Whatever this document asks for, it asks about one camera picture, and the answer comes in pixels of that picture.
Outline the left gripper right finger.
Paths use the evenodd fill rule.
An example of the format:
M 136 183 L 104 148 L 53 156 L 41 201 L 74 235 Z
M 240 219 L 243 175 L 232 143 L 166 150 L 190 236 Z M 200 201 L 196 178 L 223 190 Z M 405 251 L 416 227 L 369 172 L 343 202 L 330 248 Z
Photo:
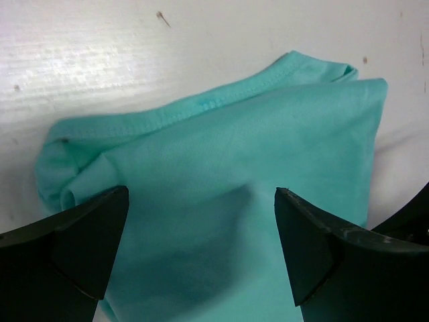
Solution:
M 373 229 L 275 192 L 294 303 L 305 321 L 428 320 L 428 189 Z

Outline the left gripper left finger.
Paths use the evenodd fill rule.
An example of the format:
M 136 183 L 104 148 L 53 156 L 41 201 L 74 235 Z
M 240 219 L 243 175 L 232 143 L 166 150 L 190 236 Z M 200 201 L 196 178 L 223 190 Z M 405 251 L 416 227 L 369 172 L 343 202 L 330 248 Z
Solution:
M 1 234 L 2 321 L 92 321 L 129 209 L 125 186 Z

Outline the teal t shirt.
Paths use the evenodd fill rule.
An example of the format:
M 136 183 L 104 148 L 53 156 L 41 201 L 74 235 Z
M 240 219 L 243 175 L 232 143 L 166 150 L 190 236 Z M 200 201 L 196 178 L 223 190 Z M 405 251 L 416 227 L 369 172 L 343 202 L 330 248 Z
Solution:
M 112 321 L 301 321 L 275 190 L 364 224 L 387 89 L 290 52 L 158 109 L 66 119 L 38 157 L 38 194 L 55 214 L 129 189 L 101 303 Z

